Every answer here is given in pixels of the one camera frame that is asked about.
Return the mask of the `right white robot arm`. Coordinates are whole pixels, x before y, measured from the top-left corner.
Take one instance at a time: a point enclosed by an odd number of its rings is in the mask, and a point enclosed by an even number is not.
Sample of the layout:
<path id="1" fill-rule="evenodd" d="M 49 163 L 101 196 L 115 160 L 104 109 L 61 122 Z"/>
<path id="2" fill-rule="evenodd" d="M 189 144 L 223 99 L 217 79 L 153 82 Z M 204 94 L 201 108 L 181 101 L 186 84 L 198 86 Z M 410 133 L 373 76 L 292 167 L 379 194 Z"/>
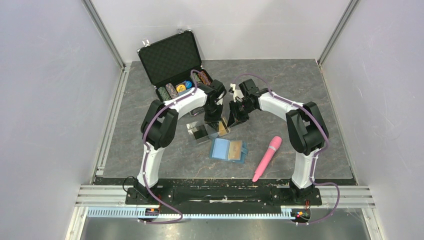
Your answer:
<path id="1" fill-rule="evenodd" d="M 228 91 L 233 96 L 229 102 L 229 127 L 246 122 L 254 110 L 272 113 L 286 122 L 290 144 L 296 151 L 288 196 L 293 203 L 302 204 L 313 192 L 316 161 L 329 140 L 318 105 L 286 99 L 269 88 L 260 89 L 252 79 L 239 85 L 231 83 Z"/>

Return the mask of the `clear card box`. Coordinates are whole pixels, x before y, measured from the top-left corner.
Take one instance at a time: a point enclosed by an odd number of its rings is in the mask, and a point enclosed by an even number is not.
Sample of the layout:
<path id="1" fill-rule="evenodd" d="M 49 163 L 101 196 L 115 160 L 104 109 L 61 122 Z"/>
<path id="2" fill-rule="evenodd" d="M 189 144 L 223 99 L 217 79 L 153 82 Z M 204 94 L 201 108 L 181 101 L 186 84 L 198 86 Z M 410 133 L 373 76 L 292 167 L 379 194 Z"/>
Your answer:
<path id="1" fill-rule="evenodd" d="M 222 117 L 221 119 L 224 119 L 226 121 L 226 125 L 228 123 L 227 119 L 225 117 Z M 217 130 L 218 130 L 218 123 L 205 123 L 204 121 L 194 121 L 191 123 L 186 124 L 188 137 L 190 140 L 190 143 L 195 145 L 200 145 L 203 143 L 206 143 L 209 140 L 214 140 L 216 138 L 221 138 L 222 136 L 218 136 Z M 193 127 L 198 125 L 205 125 L 206 130 L 208 132 L 208 137 L 204 137 L 201 139 L 195 139 L 193 135 Z"/>

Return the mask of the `blue leather card holder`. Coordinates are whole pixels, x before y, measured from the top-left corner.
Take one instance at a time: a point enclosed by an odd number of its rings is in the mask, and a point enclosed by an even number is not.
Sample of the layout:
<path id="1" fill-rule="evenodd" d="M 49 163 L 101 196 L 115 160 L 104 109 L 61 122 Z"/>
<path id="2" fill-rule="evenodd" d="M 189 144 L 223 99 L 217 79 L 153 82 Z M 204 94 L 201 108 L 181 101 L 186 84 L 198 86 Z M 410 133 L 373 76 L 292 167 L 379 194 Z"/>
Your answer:
<path id="1" fill-rule="evenodd" d="M 243 164 L 248 155 L 247 143 L 242 140 L 215 138 L 209 151 L 209 158 Z"/>

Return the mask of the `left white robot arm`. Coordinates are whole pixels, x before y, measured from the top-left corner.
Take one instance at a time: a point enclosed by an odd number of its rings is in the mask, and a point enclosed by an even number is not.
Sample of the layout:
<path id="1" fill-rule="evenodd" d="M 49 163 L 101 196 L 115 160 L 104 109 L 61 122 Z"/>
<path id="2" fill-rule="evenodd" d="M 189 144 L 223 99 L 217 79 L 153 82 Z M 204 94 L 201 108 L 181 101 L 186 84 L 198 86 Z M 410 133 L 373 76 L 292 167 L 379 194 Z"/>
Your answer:
<path id="1" fill-rule="evenodd" d="M 205 123 L 217 129 L 226 93 L 223 83 L 213 80 L 210 85 L 199 83 L 177 98 L 165 102 L 154 100 L 150 104 L 140 127 L 143 142 L 141 169 L 133 187 L 126 191 L 130 201 L 151 204 L 156 200 L 157 190 L 153 186 L 159 181 L 162 156 L 175 137 L 178 120 L 202 107 L 205 110 Z"/>

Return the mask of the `gold credit card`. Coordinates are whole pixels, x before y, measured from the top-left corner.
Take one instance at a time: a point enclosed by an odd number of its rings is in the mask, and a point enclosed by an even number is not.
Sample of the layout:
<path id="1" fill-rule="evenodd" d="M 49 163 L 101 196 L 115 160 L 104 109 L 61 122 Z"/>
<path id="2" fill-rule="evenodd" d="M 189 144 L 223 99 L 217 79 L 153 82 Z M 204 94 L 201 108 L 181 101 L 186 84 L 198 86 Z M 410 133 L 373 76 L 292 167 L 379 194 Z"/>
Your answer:
<path id="1" fill-rule="evenodd" d="M 229 143 L 228 159 L 231 161 L 239 161 L 242 157 L 242 140 L 233 140 Z"/>

